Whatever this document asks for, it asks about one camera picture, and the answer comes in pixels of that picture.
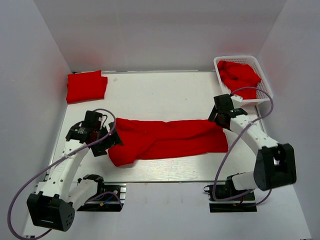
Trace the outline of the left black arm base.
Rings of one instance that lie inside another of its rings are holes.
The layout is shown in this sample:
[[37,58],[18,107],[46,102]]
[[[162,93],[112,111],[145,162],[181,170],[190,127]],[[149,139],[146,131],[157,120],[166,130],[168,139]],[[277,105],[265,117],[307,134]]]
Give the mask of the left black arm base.
[[77,179],[77,186],[84,180],[94,180],[97,183],[95,195],[90,196],[78,212],[120,212],[125,204],[126,183],[109,183],[96,174],[87,174]]

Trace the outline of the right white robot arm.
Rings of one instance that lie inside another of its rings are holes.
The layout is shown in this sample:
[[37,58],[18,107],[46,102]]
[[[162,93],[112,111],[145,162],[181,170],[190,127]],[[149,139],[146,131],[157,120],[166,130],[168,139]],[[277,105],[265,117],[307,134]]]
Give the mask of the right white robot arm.
[[245,190],[267,191],[297,181],[294,148],[267,136],[241,108],[242,97],[223,94],[213,98],[208,120],[238,135],[256,156],[251,172],[237,173],[226,180],[226,195],[236,200]]

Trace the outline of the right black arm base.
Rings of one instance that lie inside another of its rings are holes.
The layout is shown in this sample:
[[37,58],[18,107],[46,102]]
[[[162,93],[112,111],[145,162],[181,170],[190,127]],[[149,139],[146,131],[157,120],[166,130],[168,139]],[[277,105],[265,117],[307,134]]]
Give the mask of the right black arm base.
[[254,213],[257,212],[256,198],[253,191],[236,190],[232,176],[225,182],[208,184],[203,188],[208,194],[210,213]]

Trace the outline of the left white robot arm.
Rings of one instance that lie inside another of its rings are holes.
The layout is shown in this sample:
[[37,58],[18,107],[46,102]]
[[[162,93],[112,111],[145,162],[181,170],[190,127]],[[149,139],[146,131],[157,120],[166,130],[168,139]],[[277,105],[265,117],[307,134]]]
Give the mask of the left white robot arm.
[[61,153],[62,160],[54,163],[39,192],[29,195],[26,203],[35,226],[66,232],[80,207],[105,196],[104,179],[97,174],[87,174],[78,180],[76,187],[71,187],[88,152],[99,157],[106,155],[109,148],[122,144],[116,130],[117,121],[105,125],[107,118],[102,112],[102,108],[88,110],[84,120],[70,127]]

